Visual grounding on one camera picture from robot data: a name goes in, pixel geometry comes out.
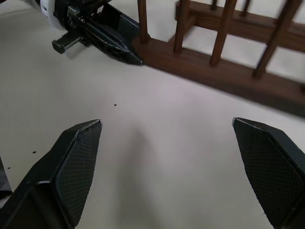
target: wooden rack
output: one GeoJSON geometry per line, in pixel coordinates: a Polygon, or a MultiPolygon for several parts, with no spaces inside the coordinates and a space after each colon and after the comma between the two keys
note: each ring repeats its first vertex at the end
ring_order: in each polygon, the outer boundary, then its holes
{"type": "Polygon", "coordinates": [[[305,25],[292,22],[302,0],[286,0],[278,19],[235,10],[237,0],[224,7],[190,0],[176,4],[175,35],[163,42],[147,31],[146,0],[138,0],[140,37],[132,44],[144,63],[213,88],[241,96],[294,115],[305,117],[305,85],[266,72],[277,46],[305,52],[305,25]],[[183,37],[193,26],[218,31],[212,55],[183,48],[183,37]],[[227,34],[265,42],[256,69],[221,59],[227,34]]]}

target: textured gripper pad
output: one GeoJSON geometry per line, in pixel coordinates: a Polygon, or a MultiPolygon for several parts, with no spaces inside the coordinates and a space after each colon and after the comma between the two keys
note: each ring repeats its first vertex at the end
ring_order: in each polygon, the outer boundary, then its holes
{"type": "Polygon", "coordinates": [[[74,227],[81,219],[92,183],[101,129],[97,122],[79,133],[56,177],[56,189],[74,227]]]}
{"type": "Polygon", "coordinates": [[[270,223],[279,227],[304,192],[304,182],[270,135],[234,121],[245,172],[270,223]]]}

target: wooden base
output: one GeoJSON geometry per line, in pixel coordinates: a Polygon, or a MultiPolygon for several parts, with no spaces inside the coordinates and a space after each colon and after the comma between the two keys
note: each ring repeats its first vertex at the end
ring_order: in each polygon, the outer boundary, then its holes
{"type": "MultiPolygon", "coordinates": [[[[196,1],[190,2],[189,16],[196,16],[195,26],[218,31],[220,27],[223,7],[211,10],[211,5],[196,1]]],[[[179,2],[176,4],[176,16],[179,11],[179,2]]],[[[276,19],[248,13],[241,16],[241,11],[235,10],[228,33],[231,35],[267,43],[276,26],[276,19]]],[[[288,33],[280,45],[295,51],[305,52],[305,25],[291,23],[288,33]]]]}
{"type": "Polygon", "coordinates": [[[132,44],[150,67],[305,118],[305,95],[300,83],[269,73],[255,80],[252,68],[225,60],[211,67],[210,55],[186,48],[174,54],[172,44],[156,39],[141,44],[136,38],[132,44]]]}

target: white surface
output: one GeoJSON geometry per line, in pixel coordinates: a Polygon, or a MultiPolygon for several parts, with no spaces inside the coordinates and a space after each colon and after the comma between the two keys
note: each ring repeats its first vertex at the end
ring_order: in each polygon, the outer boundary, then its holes
{"type": "MultiPolygon", "coordinates": [[[[148,0],[153,37],[174,33],[174,2],[148,0]]],[[[273,16],[271,2],[254,0],[252,10],[273,16]]],[[[114,5],[137,19],[135,0],[114,5]]],[[[69,60],[52,49],[61,32],[35,10],[0,16],[0,31],[0,153],[12,188],[64,129],[100,118],[96,169],[78,229],[272,228],[245,175],[231,121],[275,126],[305,150],[304,119],[119,63],[94,47],[69,60]]],[[[211,52],[215,35],[195,29],[185,45],[211,52]]],[[[263,48],[228,36],[223,56],[254,65],[263,48]]],[[[301,80],[303,65],[301,54],[279,50],[269,69],[301,80]]]]}
{"type": "Polygon", "coordinates": [[[0,5],[0,14],[6,14],[10,12],[18,12],[20,10],[24,9],[30,9],[31,2],[29,1],[28,4],[26,3],[26,0],[19,1],[19,0],[9,0],[5,1],[0,5]]]}

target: wooden slat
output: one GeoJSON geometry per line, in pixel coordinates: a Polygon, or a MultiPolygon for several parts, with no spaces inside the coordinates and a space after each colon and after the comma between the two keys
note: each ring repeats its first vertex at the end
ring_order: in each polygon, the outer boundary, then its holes
{"type": "MultiPolygon", "coordinates": [[[[183,37],[187,35],[187,33],[190,31],[190,29],[196,24],[197,17],[196,16],[191,16],[187,19],[185,26],[184,26],[184,31],[183,31],[183,37]]],[[[175,42],[175,35],[171,37],[171,39],[168,41],[170,44],[174,44],[175,42]]]]}
{"type": "Polygon", "coordinates": [[[270,40],[267,42],[267,47],[253,73],[253,77],[260,78],[262,77],[262,74],[265,73],[266,66],[268,65],[277,46],[280,44],[281,39],[283,39],[283,34],[287,31],[290,22],[301,5],[301,2],[302,0],[287,0],[286,8],[283,10],[284,13],[280,16],[276,29],[274,30],[270,40]]]}
{"type": "Polygon", "coordinates": [[[287,14],[287,10],[289,9],[289,7],[290,7],[290,1],[286,0],[285,4],[283,4],[283,6],[282,6],[282,9],[281,9],[277,19],[274,21],[276,24],[283,20],[283,17],[287,14]]]}
{"type": "Polygon", "coordinates": [[[240,14],[240,16],[245,17],[248,14],[248,10],[249,10],[249,6],[250,6],[251,0],[246,0],[244,2],[244,7],[243,7],[243,11],[240,14]]]}
{"type": "Polygon", "coordinates": [[[140,22],[140,39],[141,43],[147,43],[149,39],[147,31],[147,12],[146,12],[146,0],[138,0],[138,12],[140,22]]]}
{"type": "MultiPolygon", "coordinates": [[[[210,4],[191,1],[189,15],[197,16],[195,26],[218,31],[220,27],[223,7],[211,11],[210,4]]],[[[276,27],[275,19],[248,13],[245,18],[241,11],[235,10],[228,34],[246,39],[267,43],[276,27]]],[[[283,34],[279,46],[294,51],[305,52],[305,25],[292,22],[288,31],[283,34]]]]}
{"type": "Polygon", "coordinates": [[[253,68],[226,60],[211,68],[210,55],[184,48],[177,57],[172,45],[155,39],[141,45],[136,38],[132,44],[150,67],[305,118],[305,95],[298,82],[269,73],[253,81],[253,68]]]}
{"type": "Polygon", "coordinates": [[[176,36],[175,36],[175,42],[173,48],[174,53],[181,53],[182,51],[184,27],[188,18],[189,3],[190,0],[180,0],[181,7],[179,10],[178,21],[177,21],[176,36]]]}
{"type": "Polygon", "coordinates": [[[217,8],[217,0],[212,0],[211,10],[216,10],[217,8]]]}
{"type": "Polygon", "coordinates": [[[214,44],[213,54],[211,57],[211,66],[216,66],[221,58],[221,53],[224,48],[224,42],[227,37],[227,33],[230,26],[230,21],[232,20],[235,5],[237,0],[226,0],[224,5],[224,12],[220,22],[220,28],[217,33],[216,41],[214,44]]]}

